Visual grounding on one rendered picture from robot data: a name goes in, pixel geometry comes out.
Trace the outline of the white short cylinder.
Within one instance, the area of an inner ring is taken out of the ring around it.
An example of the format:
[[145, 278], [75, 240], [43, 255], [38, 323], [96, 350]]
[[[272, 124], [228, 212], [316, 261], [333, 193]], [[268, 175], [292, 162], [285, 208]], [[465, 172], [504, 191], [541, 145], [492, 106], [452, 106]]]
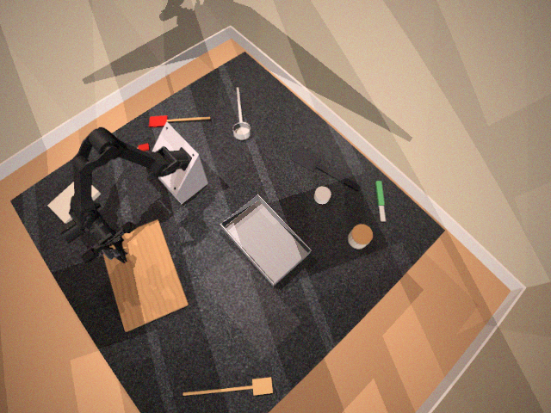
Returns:
[[327, 187], [319, 187], [316, 189], [314, 199], [319, 204], [326, 204], [331, 198], [331, 190]]

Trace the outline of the white saucepan with long handle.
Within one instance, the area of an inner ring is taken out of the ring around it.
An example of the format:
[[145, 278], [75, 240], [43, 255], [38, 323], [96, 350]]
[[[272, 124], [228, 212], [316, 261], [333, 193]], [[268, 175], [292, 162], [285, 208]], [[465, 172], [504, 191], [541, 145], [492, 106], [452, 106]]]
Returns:
[[233, 130], [233, 136], [235, 139], [247, 139], [251, 135], [251, 129], [250, 126], [242, 122], [241, 119], [241, 110], [240, 110], [240, 95], [239, 95], [239, 87], [237, 88], [238, 92], [238, 115], [239, 115], [239, 123], [236, 123], [232, 130]]

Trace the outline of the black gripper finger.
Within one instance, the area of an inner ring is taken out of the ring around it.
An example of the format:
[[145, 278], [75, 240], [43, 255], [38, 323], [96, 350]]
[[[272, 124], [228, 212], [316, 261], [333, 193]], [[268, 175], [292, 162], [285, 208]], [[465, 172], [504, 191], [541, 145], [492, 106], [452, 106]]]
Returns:
[[118, 250], [121, 257], [127, 262], [127, 257], [123, 249], [123, 243], [122, 243], [123, 241], [124, 241], [123, 238], [119, 239], [117, 242], [114, 243], [114, 247]]
[[[113, 248], [106, 248], [105, 250], [112, 251]], [[126, 263], [120, 256], [117, 256], [116, 259], [123, 262], [123, 263]]]

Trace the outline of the grey canister with wooden lid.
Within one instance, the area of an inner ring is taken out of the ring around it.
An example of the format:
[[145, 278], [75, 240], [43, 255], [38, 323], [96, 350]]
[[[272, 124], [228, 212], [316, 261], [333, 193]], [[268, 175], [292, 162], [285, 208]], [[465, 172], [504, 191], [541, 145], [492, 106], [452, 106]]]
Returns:
[[373, 232], [367, 225], [356, 225], [348, 235], [348, 243], [354, 249], [366, 247], [373, 239]]

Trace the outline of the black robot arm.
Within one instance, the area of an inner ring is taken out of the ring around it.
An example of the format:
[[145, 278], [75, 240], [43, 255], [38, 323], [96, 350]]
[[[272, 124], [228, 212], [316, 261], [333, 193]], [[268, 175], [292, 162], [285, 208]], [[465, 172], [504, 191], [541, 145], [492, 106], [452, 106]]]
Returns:
[[[91, 147], [100, 156], [89, 161]], [[172, 174], [178, 169], [186, 170], [192, 157], [180, 147], [178, 151], [169, 151], [162, 146], [150, 153], [137, 149], [116, 138], [105, 127], [92, 131], [83, 140], [77, 155], [72, 159], [74, 195], [71, 197], [69, 215], [72, 220], [58, 228], [67, 243], [82, 236], [96, 222], [103, 220], [97, 211], [101, 207], [92, 198], [92, 171], [102, 167], [111, 159], [124, 158], [141, 165], [151, 176], [157, 178]]]

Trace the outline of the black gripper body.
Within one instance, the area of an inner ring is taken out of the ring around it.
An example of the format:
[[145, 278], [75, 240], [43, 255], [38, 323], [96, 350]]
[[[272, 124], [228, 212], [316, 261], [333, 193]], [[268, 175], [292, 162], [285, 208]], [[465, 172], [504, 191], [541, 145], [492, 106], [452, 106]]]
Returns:
[[94, 249], [89, 249], [82, 255], [82, 259], [85, 262], [92, 262], [98, 257], [99, 252], [102, 252], [102, 249], [109, 248], [109, 245], [117, 242], [122, 238], [123, 234], [130, 233], [135, 230], [135, 226], [131, 222], [127, 222], [122, 225], [121, 230], [114, 234], [111, 227], [107, 224], [105, 220], [100, 220], [93, 224], [89, 231], [94, 236], [95, 240], [100, 244]]

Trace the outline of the cream rectangular block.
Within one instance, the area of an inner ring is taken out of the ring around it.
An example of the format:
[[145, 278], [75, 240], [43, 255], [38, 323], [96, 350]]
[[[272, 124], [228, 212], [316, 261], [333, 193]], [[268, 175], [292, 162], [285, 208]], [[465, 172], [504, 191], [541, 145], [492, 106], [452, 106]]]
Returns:
[[[95, 200], [101, 193], [99, 193], [92, 186], [92, 198]], [[65, 189], [57, 198], [53, 199], [48, 206], [53, 210], [53, 212], [58, 215], [65, 224], [72, 220], [69, 215], [71, 209], [71, 197], [74, 195], [74, 182], [71, 183], [69, 187]]]

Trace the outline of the light wooden board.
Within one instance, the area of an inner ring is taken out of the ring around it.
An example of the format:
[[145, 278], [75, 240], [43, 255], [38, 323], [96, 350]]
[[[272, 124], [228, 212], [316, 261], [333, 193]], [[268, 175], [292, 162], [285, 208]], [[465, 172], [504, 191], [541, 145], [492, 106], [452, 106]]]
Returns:
[[189, 305], [170, 249], [158, 220], [123, 234], [127, 262], [109, 260], [104, 254], [109, 278], [124, 330]]

